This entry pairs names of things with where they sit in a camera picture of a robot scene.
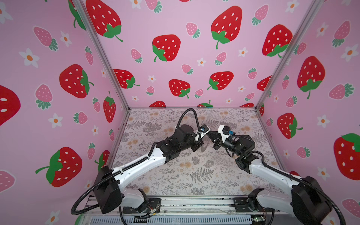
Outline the aluminium corner post left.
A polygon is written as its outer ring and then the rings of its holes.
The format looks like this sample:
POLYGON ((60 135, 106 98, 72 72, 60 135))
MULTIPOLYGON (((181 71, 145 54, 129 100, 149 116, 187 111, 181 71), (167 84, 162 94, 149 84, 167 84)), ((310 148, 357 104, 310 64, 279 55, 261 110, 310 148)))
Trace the aluminium corner post left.
POLYGON ((79 17, 93 41, 96 51, 105 67, 117 95, 119 96, 125 110, 129 111, 129 106, 121 91, 121 85, 119 84, 116 74, 111 67, 106 56, 106 52, 99 40, 99 37, 109 39, 117 38, 119 41, 123 42, 123 40, 118 37, 122 31, 121 19, 118 14, 103 1, 73 1, 73 3, 75 4, 79 17))

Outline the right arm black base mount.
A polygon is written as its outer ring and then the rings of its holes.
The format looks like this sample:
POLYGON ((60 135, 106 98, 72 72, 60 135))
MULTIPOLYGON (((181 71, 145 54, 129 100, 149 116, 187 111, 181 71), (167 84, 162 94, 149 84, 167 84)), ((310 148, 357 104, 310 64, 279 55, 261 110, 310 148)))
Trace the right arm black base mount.
POLYGON ((272 212, 271 208, 263 208, 258 203, 251 203, 248 197, 236 197, 233 199, 231 207, 235 208, 236 212, 246 213, 265 213, 272 212))

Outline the aluminium corner post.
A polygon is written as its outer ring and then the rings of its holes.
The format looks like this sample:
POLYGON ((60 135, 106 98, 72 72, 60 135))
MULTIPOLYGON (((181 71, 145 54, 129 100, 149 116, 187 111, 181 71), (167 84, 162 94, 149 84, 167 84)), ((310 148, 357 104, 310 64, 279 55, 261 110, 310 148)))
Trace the aluminium corner post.
POLYGON ((119 84, 116 74, 111 67, 106 56, 106 52, 99 40, 99 37, 109 39, 117 38, 119 41, 123 42, 123 40, 118 37, 122 31, 121 19, 118 14, 103 1, 73 1, 73 3, 75 4, 79 17, 93 41, 96 51, 105 67, 117 95, 119 96, 125 110, 129 111, 129 106, 121 91, 121 85, 119 84))
POLYGON ((285 69, 288 60, 292 57, 293 51, 297 47, 297 44, 301 41, 303 36, 306 34, 307 29, 311 25, 312 21, 314 20, 315 16, 317 15, 318 11, 320 10, 322 4, 323 4, 323 1, 321 1, 321 0, 312 1, 312 3, 310 4, 297 31, 293 35, 293 39, 290 42, 289 47, 286 49, 284 55, 282 56, 282 59, 279 61, 276 69, 274 70, 274 72, 272 74, 270 81, 268 82, 268 85, 266 86, 265 91, 263 92, 261 98, 259 99, 258 104, 255 107, 255 110, 257 113, 260 112, 261 106, 265 102, 267 96, 269 95, 270 91, 272 90, 273 86, 275 85, 276 81, 278 80, 278 77, 281 75, 281 73, 285 69))

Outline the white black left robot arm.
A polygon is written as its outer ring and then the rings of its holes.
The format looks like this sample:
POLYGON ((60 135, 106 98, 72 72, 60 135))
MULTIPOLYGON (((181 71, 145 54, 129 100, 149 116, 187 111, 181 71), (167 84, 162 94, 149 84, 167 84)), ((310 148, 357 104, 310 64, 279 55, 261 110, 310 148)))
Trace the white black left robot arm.
POLYGON ((110 213, 119 207, 129 207, 139 213, 151 209, 143 189, 132 190, 127 186, 148 171, 177 158, 182 151, 190 148, 195 152, 203 145, 202 138, 209 130, 207 125, 196 132, 189 125, 181 125, 172 136, 154 143, 148 154, 120 167, 101 168, 93 190, 101 212, 110 213))

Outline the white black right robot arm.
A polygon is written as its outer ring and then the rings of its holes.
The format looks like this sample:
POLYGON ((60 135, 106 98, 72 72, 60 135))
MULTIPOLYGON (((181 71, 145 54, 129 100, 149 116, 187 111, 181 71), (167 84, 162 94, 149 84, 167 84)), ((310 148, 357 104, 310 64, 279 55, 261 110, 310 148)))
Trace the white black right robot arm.
POLYGON ((302 178, 268 165, 264 155, 256 151, 255 141, 249 135, 235 135, 232 131, 210 131, 207 136, 213 141, 214 149, 222 147, 237 155, 235 162, 241 170, 265 179, 284 192, 283 195, 275 195, 264 189, 253 191, 249 198, 261 207, 286 212, 304 225, 321 224, 335 209, 314 178, 302 178))

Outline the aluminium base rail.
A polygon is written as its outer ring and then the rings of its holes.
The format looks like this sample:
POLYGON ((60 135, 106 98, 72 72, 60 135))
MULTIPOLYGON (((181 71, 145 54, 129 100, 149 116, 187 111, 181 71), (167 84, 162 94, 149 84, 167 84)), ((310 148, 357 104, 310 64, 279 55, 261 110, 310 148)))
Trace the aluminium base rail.
POLYGON ((96 208, 84 214, 81 225, 299 225, 286 212, 236 212, 233 199, 246 196, 150 196, 161 198, 160 212, 148 219, 145 214, 124 214, 115 209, 103 214, 96 208))

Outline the aluminium corner post right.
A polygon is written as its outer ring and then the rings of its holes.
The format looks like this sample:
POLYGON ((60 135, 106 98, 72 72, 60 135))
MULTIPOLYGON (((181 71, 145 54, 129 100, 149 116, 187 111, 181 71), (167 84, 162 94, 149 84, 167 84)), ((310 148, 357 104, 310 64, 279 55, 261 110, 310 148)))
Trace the aluminium corner post right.
POLYGON ((272 74, 270 81, 268 82, 268 85, 266 86, 265 91, 263 92, 261 98, 259 99, 258 104, 255 107, 255 110, 257 113, 260 112, 261 106, 265 102, 267 96, 269 95, 270 91, 272 90, 273 86, 275 85, 276 81, 278 80, 278 77, 281 75, 281 73, 285 69, 288 60, 292 57, 293 51, 297 47, 297 44, 301 41, 303 36, 306 34, 307 29, 311 25, 312 21, 314 20, 315 16, 317 15, 318 11, 320 10, 322 4, 323 4, 323 1, 321 1, 321 0, 312 1, 312 3, 310 4, 297 31, 293 35, 293 39, 290 42, 289 47, 286 49, 284 55, 282 56, 282 59, 279 61, 276 69, 274 70, 274 72, 272 74))

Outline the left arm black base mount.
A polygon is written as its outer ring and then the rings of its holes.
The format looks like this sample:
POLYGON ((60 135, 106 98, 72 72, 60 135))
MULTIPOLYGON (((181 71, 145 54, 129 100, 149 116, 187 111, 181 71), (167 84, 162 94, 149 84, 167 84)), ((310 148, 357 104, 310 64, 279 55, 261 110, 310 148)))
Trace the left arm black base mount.
POLYGON ((154 214, 160 212, 161 198, 150 198, 145 200, 138 208, 123 207, 124 214, 154 214))

